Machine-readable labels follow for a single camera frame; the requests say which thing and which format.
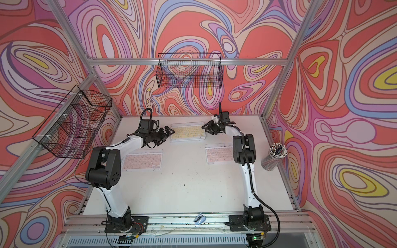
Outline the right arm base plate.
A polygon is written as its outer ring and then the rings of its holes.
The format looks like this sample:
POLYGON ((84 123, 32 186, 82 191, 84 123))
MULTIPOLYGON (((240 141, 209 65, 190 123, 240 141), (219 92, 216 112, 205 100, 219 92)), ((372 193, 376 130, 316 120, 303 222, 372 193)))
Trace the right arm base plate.
POLYGON ((228 222, 224 224, 230 228, 230 231, 263 231, 267 233, 272 230, 268 215, 264 215, 259 220, 249 220, 243 215, 229 215, 228 222))

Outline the pink keyboard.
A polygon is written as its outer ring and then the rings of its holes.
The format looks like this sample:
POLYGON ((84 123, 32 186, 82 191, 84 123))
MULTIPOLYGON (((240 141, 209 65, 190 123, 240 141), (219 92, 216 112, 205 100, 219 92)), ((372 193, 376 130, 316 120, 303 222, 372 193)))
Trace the pink keyboard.
POLYGON ((205 155, 208 164, 233 161, 233 145, 232 143, 207 144, 205 155))
POLYGON ((162 165, 162 156, 162 149, 134 151, 125 157, 122 170, 159 170, 162 165))

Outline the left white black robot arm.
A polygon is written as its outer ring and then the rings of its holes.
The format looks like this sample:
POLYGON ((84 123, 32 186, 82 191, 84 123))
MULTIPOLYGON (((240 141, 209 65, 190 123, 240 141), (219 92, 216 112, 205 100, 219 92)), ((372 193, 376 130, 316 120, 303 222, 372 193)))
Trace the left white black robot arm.
POLYGON ((90 156, 85 180, 101 194, 106 211, 105 226, 125 233, 133 226, 130 207, 124 201, 118 182, 122 175, 122 161, 131 152, 154 143, 159 146, 175 133, 160 121, 140 120, 137 130, 121 142, 111 146, 95 147, 90 156))

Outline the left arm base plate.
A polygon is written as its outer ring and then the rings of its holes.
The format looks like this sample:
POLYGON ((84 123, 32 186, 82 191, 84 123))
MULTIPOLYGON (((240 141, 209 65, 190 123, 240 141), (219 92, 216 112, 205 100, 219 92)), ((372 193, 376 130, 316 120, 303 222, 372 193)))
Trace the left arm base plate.
POLYGON ((148 221, 148 216, 127 216, 120 218, 107 216, 107 219, 102 221, 101 225, 105 227, 105 233, 141 234, 146 232, 148 221))

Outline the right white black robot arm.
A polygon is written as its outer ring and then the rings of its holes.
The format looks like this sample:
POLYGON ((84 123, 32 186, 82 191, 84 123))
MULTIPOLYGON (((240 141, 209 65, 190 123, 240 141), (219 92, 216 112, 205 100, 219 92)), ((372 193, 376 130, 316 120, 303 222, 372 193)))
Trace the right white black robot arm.
POLYGON ((253 230, 265 222, 263 201, 256 194, 255 160, 256 147, 252 134, 245 134, 236 123, 231 121, 228 111, 220 110, 218 114, 202 126, 210 135, 225 133, 232 137, 233 159, 240 165, 246 192, 242 225, 253 230))

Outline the yellow keyboard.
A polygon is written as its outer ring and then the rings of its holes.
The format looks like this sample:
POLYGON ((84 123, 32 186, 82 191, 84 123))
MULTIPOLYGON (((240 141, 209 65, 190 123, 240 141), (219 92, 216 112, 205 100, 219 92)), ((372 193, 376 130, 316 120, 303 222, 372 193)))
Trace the yellow keyboard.
POLYGON ((206 139, 206 132, 202 129, 203 122, 172 124, 175 131, 171 135, 171 142, 201 141, 206 139))

